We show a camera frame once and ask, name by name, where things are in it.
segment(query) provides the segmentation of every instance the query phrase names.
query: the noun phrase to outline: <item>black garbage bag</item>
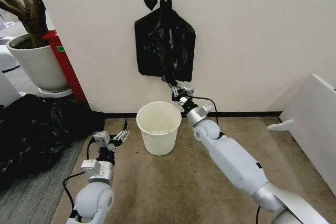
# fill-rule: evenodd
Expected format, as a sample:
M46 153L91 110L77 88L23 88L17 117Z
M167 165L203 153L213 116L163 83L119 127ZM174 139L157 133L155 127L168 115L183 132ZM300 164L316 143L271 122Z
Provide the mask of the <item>black garbage bag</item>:
M135 22L136 58L141 74L191 81L196 34L172 9L172 0Z
M32 94L0 108L0 189L49 169L72 141L103 130L104 118L85 105Z

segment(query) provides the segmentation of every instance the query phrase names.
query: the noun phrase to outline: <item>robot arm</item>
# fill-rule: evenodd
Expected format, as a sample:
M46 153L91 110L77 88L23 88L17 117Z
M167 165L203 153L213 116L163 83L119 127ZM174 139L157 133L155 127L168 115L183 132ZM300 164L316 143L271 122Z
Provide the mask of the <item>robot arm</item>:
M92 140L99 147L99 157L84 160L82 163L81 169L88 175L89 184L77 194L75 207L67 224L79 224L82 217L91 220L87 222L90 224L104 223L114 201L111 189L114 153L129 135L127 120L123 131L118 135L110 136L106 131L93 135Z
M196 140L204 144L218 168L237 188L251 195L255 202L270 212L279 212L274 224L328 223L299 195L282 190L268 181L262 166L234 139L225 136L219 126L206 119L212 109L201 108L190 98L193 88L170 85L172 100L183 107Z

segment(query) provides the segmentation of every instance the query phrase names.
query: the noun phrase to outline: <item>white bucket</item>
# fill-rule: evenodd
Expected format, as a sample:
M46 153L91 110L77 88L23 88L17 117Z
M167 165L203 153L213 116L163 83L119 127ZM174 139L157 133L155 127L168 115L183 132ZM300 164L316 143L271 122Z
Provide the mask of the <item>white bucket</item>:
M147 151L157 156L171 152L181 119L180 111L170 103L151 102L143 106L136 122Z

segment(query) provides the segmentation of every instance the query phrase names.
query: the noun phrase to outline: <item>white flower pot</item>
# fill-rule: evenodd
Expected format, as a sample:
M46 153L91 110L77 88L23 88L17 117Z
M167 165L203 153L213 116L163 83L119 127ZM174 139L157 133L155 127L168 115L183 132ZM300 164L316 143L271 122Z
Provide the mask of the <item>white flower pot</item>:
M14 38L6 46L31 81L48 92L60 92L69 89L68 81L50 46L34 49L13 48L19 42L27 39L28 36L28 34L25 34Z

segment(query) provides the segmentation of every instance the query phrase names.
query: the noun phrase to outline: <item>black cable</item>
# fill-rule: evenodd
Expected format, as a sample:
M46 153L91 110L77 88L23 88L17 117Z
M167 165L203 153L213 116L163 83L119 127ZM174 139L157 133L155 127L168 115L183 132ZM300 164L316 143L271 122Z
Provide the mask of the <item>black cable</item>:
M256 214L256 224L258 224L259 212L260 212L260 206L259 206L258 209L257 209L257 214Z
M90 142L88 144L88 146L86 147L86 159L89 159L89 150L90 150L90 145L94 143L94 138L90 139Z
M71 202L71 210L73 210L73 208L75 207L75 203L74 203L74 200L72 199L72 196L67 188L67 185L65 184L66 181L68 181L69 179L71 178L74 178L76 176L79 176L79 175L82 175L84 174L84 172L81 172L81 173L77 173L77 174L74 174L74 175L71 175L69 177L67 177L66 179L63 180L63 188L64 188L64 191L67 193L69 199L70 199L70 202Z
M208 101L211 101L214 106L215 106L215 111L216 111L216 123L218 124L218 113L217 113L217 107L216 107L216 104L213 100L211 100L210 98L205 98L205 97L192 97L191 95L188 95L186 94L187 97L190 97L190 98L194 98L194 99L202 99L202 100L208 100Z
M91 139L90 139L90 142L89 142L89 144L88 144L88 146L86 147L86 159L90 159L90 158L89 158L89 148L90 148L90 145L91 145L93 142L94 142L94 139L91 138ZM77 176L79 176L79 175L82 175L82 174L84 174L84 173L85 173L85 172L81 172L81 173L77 173L77 174L71 175L71 176L67 177L66 179L64 179L63 182L62 182L64 191L67 193L67 195L68 195L68 197L69 197L69 200L70 200L70 202L71 202L71 207L72 207L71 210L73 210L73 208L75 207L75 203L74 203L74 200L73 200L73 198L72 198L72 196L71 196L71 193L69 192L69 190L68 190L68 188L67 188L66 181L68 181L68 180L71 179L71 178L74 178L74 177L77 177Z

